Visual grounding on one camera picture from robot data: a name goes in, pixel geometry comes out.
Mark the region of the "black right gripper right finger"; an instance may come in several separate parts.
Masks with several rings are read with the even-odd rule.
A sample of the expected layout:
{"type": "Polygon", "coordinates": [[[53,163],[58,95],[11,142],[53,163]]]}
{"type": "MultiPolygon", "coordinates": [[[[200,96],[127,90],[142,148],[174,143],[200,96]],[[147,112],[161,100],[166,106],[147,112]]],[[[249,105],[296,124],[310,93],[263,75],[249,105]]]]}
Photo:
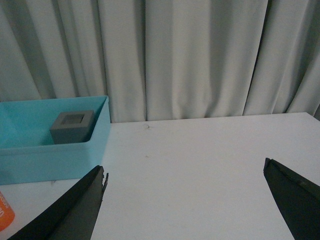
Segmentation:
{"type": "Polygon", "coordinates": [[[285,165],[265,159],[263,175],[295,240],[320,238],[320,186],[285,165]]]}

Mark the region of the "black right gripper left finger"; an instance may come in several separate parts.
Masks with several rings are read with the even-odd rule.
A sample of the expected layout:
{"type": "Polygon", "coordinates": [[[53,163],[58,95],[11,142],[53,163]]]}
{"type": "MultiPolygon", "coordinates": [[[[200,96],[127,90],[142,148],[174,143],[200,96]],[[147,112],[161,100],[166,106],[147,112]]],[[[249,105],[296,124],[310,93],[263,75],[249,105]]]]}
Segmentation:
{"type": "Polygon", "coordinates": [[[95,166],[58,200],[10,237],[11,240],[90,240],[108,184],[95,166]]]}

